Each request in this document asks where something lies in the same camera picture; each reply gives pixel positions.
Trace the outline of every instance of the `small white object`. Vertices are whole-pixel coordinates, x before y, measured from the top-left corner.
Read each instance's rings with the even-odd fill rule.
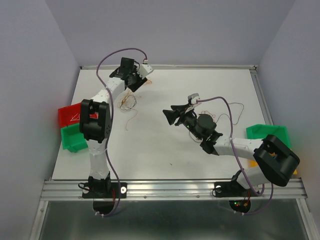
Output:
[[[140,64],[140,68],[137,71],[137,73],[140,76],[140,78],[144,79],[146,76],[151,74],[153,71],[154,71],[154,69],[152,68],[152,66],[150,66],[149,64],[143,63],[143,64]]]
[[[127,188],[125,186],[121,187],[121,193],[125,194],[127,192]]]

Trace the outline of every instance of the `black bracket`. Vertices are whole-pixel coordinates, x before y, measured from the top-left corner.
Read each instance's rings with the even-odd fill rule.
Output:
[[[98,113],[98,118],[90,115]],[[96,140],[98,143],[109,137],[111,131],[110,107],[106,102],[95,102],[84,99],[81,102],[80,132],[86,140]]]
[[[135,66],[135,60],[127,57],[121,58],[120,66],[113,71],[110,78],[120,78],[124,81],[125,88],[129,88],[135,92],[140,88],[148,79],[141,78],[138,74],[138,68]]]
[[[285,187],[300,159],[274,135],[269,134],[262,141],[261,146],[254,150],[253,157],[266,179],[277,186]]]
[[[125,187],[125,189],[127,189],[128,184],[126,182],[120,182],[121,188]],[[84,188],[88,188],[89,184],[86,182],[84,184]],[[114,190],[115,193],[115,198],[118,199],[119,198],[119,185],[117,182],[111,182],[110,183],[110,191],[106,191],[105,193],[98,193],[98,192],[94,192],[94,191],[89,191],[87,193],[82,192],[82,198],[83,199],[112,199],[113,198],[113,193],[112,190]],[[124,193],[120,194],[120,198],[121,199],[125,199],[127,198],[127,191],[125,191]]]
[[[237,171],[232,176],[231,181],[216,181],[214,183],[214,196],[216,198],[234,198],[244,197],[246,192],[249,191],[251,196],[255,196],[255,193],[251,189],[244,189],[238,182],[237,179],[241,174],[241,170]]]

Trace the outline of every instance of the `white wall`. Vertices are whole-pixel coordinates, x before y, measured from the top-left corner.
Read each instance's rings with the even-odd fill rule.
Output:
[[[0,7],[0,239],[29,239],[78,63],[44,0]]]
[[[320,1],[296,0],[258,68],[274,124],[286,125],[320,230]]]
[[[154,64],[258,64],[294,0],[46,0],[81,66],[136,47]],[[141,54],[130,55],[142,59]],[[120,55],[105,64],[118,64]]]

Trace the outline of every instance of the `wire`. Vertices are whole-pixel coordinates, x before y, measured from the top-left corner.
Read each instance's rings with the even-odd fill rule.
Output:
[[[113,201],[113,205],[115,205],[115,202],[116,202],[116,190],[114,188],[112,189],[112,201]]]
[[[91,192],[91,190],[90,190],[89,188],[85,188],[84,185],[85,185],[85,184],[84,184],[83,182],[80,182],[80,183],[78,184],[78,187],[79,187],[80,189],[82,189],[82,190]]]
[[[216,190],[216,188],[212,189],[211,194],[212,194],[212,196],[214,196],[214,197],[216,198],[216,195],[214,195],[214,191],[215,191],[215,190]]]
[[[134,60],[134,62],[136,63],[136,64],[138,64],[139,65],[139,68],[136,70],[137,72],[139,71],[139,69],[140,69],[140,63],[139,62],[137,62],[136,60]]]
[[[100,82],[102,83],[102,85],[105,87],[105,89],[107,90],[108,94],[109,94],[109,97],[110,97],[110,105],[111,105],[111,126],[110,126],[110,131],[112,130],[112,126],[113,126],[113,122],[114,122],[114,113],[115,113],[115,106],[114,106],[114,100],[113,100],[113,97],[112,97],[112,93],[111,93],[111,90],[107,87],[107,84],[102,80],[102,78],[99,76],[99,68],[101,66],[101,64],[107,59],[109,58],[110,56],[112,56],[113,54],[116,54],[116,53],[119,53],[119,52],[123,52],[123,51],[127,51],[127,50],[137,50],[141,53],[144,54],[144,57],[145,59],[147,60],[148,57],[147,57],[147,54],[142,51],[141,49],[139,48],[135,48],[135,47],[128,47],[128,48],[123,48],[123,49],[120,49],[120,50],[117,50],[117,51],[114,51],[112,53],[110,53],[109,55],[105,56],[98,64],[98,66],[96,67],[96,76],[97,78],[100,80]],[[110,161],[110,158],[109,158],[109,154],[108,154],[108,142],[109,142],[109,139],[110,137],[107,138],[106,142],[105,142],[105,156],[106,156],[106,159],[110,165],[110,168],[112,169],[115,177],[116,177],[116,180],[117,180],[117,183],[118,183],[118,190],[119,190],[119,198],[118,198],[118,201],[117,203],[115,204],[115,206],[113,207],[113,209],[111,210],[111,212],[109,212],[108,214],[106,215],[103,215],[104,217],[109,217],[109,216],[112,216],[114,214],[114,212],[117,210],[118,206],[119,206],[119,203],[120,203],[120,199],[121,199],[121,183],[120,183],[120,179],[119,179],[119,176],[114,168],[114,166],[112,165],[111,161]]]
[[[201,114],[207,114],[207,115],[211,116],[212,120],[213,120],[214,122],[216,122],[215,119],[214,119],[214,118],[216,117],[215,114],[212,114],[211,112],[209,112],[209,111],[207,111],[207,110],[202,111]]]
[[[270,197],[269,197],[268,202],[266,203],[266,205],[264,205],[262,208],[260,208],[260,209],[258,209],[256,211],[247,212],[247,213],[244,213],[243,215],[249,216],[249,215],[254,215],[254,214],[260,213],[262,210],[266,209],[269,206],[269,204],[271,203],[273,195],[274,195],[274,184],[271,183],[271,194],[270,194]]]
[[[126,121],[125,130],[127,130],[127,131],[129,131],[129,130],[128,130],[128,123],[129,123],[129,121],[130,121],[131,119],[133,119],[135,116],[138,115],[138,110],[137,110],[137,109],[132,109],[132,110],[136,111],[136,113],[135,113],[135,115],[134,115],[133,117],[129,118],[129,120]]]
[[[148,84],[152,84],[152,81],[150,79],[148,79],[143,85],[148,85]]]
[[[133,99],[133,104],[131,104],[131,106],[128,106],[131,103],[130,99]],[[122,111],[130,111],[135,107],[136,104],[137,104],[136,96],[129,89],[128,92],[125,94],[125,96],[118,102],[117,107],[120,108]]]
[[[240,105],[242,105],[242,110],[241,110],[241,112],[240,112],[240,115],[239,115],[239,117],[238,117],[238,120],[236,121],[236,123],[233,123],[233,125],[237,125],[237,124],[239,123],[240,117],[241,117],[241,115],[242,115],[242,113],[243,113],[243,111],[244,111],[244,109],[245,109],[245,105],[244,105],[243,103],[241,103],[241,102],[230,102],[230,103],[228,103],[228,104],[229,104],[229,105],[232,105],[232,104],[240,104]],[[215,123],[218,123],[218,121],[219,121],[219,119],[220,119],[220,117],[221,117],[222,115],[226,115],[226,116],[230,119],[230,117],[229,117],[228,114],[222,113],[222,114],[220,114],[220,116],[218,117],[218,119],[216,120]]]
[[[230,143],[231,143],[231,147],[232,147],[233,154],[234,154],[234,156],[235,156],[235,159],[236,159],[236,161],[237,161],[237,163],[238,163],[238,165],[239,165],[239,167],[240,167],[240,170],[241,170],[241,172],[242,172],[242,174],[243,174],[246,182],[248,183],[250,189],[255,193],[255,195],[257,195],[258,197],[260,197],[260,196],[262,196],[262,194],[263,194],[264,191],[265,191],[265,185],[264,185],[264,184],[262,185],[262,190],[261,190],[261,192],[256,192],[256,190],[254,189],[253,185],[251,184],[251,182],[250,182],[250,180],[249,180],[249,178],[248,178],[248,176],[247,176],[244,168],[242,167],[242,164],[241,164],[241,162],[240,162],[240,160],[239,160],[239,156],[238,156],[237,150],[236,150],[236,148],[235,148],[235,145],[234,145],[234,142],[233,142],[233,139],[232,139],[232,136],[233,136],[233,133],[234,133],[234,125],[233,125],[233,122],[232,122],[231,109],[230,109],[230,106],[229,106],[227,100],[226,100],[224,97],[222,97],[222,96],[216,96],[216,97],[212,97],[212,98],[209,98],[209,99],[197,100],[197,103],[205,103],[205,102],[209,102],[209,101],[216,100],[216,99],[221,99],[221,100],[223,100],[224,103],[225,103],[225,105],[226,105],[226,107],[228,108],[229,119],[230,119],[230,136],[229,136],[229,137],[230,137]]]
[[[246,201],[246,203],[245,203],[246,205],[248,205],[248,203],[250,202],[250,197],[251,196],[250,196],[250,191],[249,190],[248,190],[248,194],[249,194],[249,197],[248,197],[248,201]]]

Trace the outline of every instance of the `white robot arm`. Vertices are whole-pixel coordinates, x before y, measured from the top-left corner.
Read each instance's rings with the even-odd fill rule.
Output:
[[[86,139],[90,157],[90,173],[85,189],[92,193],[104,196],[111,187],[110,170],[105,154],[106,142],[111,131],[111,99],[115,100],[127,88],[135,92],[152,72],[153,68],[149,64],[136,66],[133,59],[123,57],[120,67],[109,76],[106,87],[90,100],[84,99],[81,102],[80,132]],[[97,113],[98,119],[90,117],[93,113]]]
[[[194,108],[204,101],[201,101],[199,94],[195,93],[188,97],[188,104],[172,105],[171,110],[163,110],[163,113],[170,125],[182,124],[196,138],[202,140],[200,147],[207,154],[218,156],[236,154],[237,160],[240,157],[258,163],[256,167],[238,171],[230,182],[216,182],[215,186],[219,185],[219,189],[215,189],[215,195],[238,197],[248,189],[252,190],[252,186],[266,183],[286,186],[300,163],[298,156],[274,135],[268,135],[264,139],[241,139],[230,138],[216,132],[217,124],[211,116],[207,114],[197,116],[194,112]]]

